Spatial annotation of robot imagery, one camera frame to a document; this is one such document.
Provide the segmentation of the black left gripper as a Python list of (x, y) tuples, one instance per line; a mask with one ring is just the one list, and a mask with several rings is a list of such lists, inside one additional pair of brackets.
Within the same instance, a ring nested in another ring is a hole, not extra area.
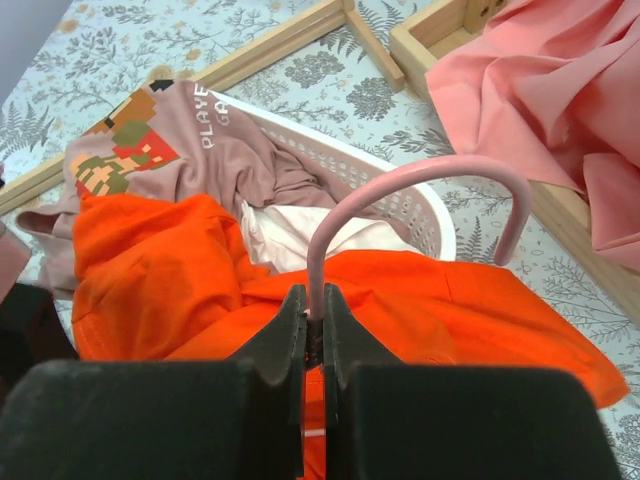
[(36, 364), (76, 360), (55, 310), (51, 293), (18, 277), (31, 257), (30, 248), (6, 225), (1, 226), (1, 388), (12, 389)]

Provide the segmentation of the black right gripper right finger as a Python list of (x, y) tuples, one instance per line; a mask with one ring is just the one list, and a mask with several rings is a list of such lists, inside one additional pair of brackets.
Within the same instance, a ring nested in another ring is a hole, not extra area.
[(325, 289), (330, 479), (618, 479), (595, 405), (555, 369), (409, 365)]

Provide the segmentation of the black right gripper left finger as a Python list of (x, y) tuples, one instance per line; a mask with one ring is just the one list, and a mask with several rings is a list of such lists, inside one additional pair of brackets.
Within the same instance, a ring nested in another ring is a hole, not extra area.
[(304, 471), (306, 293), (224, 361), (32, 368), (1, 415), (5, 479), (295, 479)]

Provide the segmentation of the orange t shirt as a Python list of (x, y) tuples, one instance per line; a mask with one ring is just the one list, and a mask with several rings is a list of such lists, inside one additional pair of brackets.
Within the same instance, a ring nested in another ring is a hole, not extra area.
[[(85, 196), (73, 244), (72, 324), (85, 359), (219, 360), (275, 322), (286, 330), (269, 353), (311, 341), (305, 269), (254, 264), (237, 222), (208, 196)], [(364, 331), (403, 360), (558, 368), (600, 407), (627, 394), (607, 357), (507, 269), (348, 250), (326, 270)]]

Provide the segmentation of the pink wire hanger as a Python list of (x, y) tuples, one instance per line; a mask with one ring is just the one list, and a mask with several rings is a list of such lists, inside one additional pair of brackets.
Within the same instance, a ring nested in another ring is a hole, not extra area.
[(410, 240), (417, 248), (434, 258), (453, 260), (456, 236), (451, 215), (426, 183), (460, 176), (489, 179), (510, 192), (511, 211), (493, 255), (495, 264), (508, 264), (533, 206), (529, 182), (513, 167), (479, 155), (417, 161), (373, 177), (339, 202), (320, 223), (307, 253), (310, 319), (319, 321), (324, 317), (324, 261), (331, 240), (350, 219), (382, 200), (386, 202), (385, 211), (407, 225)]

